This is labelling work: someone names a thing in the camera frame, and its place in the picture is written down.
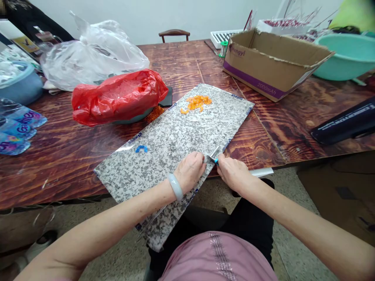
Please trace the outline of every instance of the red plastic bag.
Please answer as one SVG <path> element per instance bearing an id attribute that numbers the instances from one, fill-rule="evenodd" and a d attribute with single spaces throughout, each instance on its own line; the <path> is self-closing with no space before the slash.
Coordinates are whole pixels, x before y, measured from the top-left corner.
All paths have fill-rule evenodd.
<path id="1" fill-rule="evenodd" d="M 79 84 L 71 98 L 73 119 L 90 127 L 129 120 L 158 105 L 167 93 L 160 74 L 150 69 L 113 76 L 99 86 Z"/>

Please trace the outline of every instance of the water bottle label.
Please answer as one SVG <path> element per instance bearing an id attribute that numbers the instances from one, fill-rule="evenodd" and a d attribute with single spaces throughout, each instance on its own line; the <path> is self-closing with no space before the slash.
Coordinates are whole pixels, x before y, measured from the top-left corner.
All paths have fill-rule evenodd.
<path id="1" fill-rule="evenodd" d="M 15 120 L 8 119 L 7 123 L 1 128 L 1 130 L 9 135 L 23 137 L 26 133 L 31 131 L 31 127 Z"/>
<path id="2" fill-rule="evenodd" d="M 2 138 L 0 139 L 0 153 L 9 155 L 23 143 L 23 139 L 11 135 L 2 134 Z"/>
<path id="3" fill-rule="evenodd" d="M 7 117 L 21 124 L 33 126 L 33 124 L 37 124 L 40 121 L 42 115 L 27 107 L 22 107 L 18 111 L 9 114 Z"/>

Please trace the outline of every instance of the wooden chair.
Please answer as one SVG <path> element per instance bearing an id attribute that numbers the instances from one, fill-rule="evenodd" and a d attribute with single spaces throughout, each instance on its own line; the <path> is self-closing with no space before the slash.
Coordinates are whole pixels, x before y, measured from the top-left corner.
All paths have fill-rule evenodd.
<path id="1" fill-rule="evenodd" d="M 160 32 L 159 36 L 163 39 L 163 43 L 165 43 L 164 36 L 180 36 L 186 35 L 186 41 L 189 41 L 190 32 L 181 30 L 181 29 L 170 29 L 164 32 Z"/>

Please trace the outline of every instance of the left hand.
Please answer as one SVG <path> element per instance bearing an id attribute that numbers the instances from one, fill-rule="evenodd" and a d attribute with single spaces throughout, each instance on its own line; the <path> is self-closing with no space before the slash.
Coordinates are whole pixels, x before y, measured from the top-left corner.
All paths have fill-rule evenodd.
<path id="1" fill-rule="evenodd" d="M 203 163 L 203 161 L 204 155 L 193 151 L 185 156 L 173 173 L 184 195 L 193 189 L 206 170 L 207 164 Z"/>

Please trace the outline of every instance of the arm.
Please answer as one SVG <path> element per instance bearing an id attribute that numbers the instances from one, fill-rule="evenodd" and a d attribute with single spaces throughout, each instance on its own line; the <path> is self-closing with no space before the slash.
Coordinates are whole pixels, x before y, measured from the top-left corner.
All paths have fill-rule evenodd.
<path id="1" fill-rule="evenodd" d="M 192 152 L 174 175 L 184 194 L 205 171 L 204 156 Z M 176 200 L 168 179 L 77 225 L 40 253 L 15 281 L 78 280 L 86 265 L 116 244 L 137 223 Z"/>
<path id="2" fill-rule="evenodd" d="M 303 242 L 339 279 L 374 280 L 375 248 L 278 193 L 238 160 L 219 156 L 219 175 Z"/>

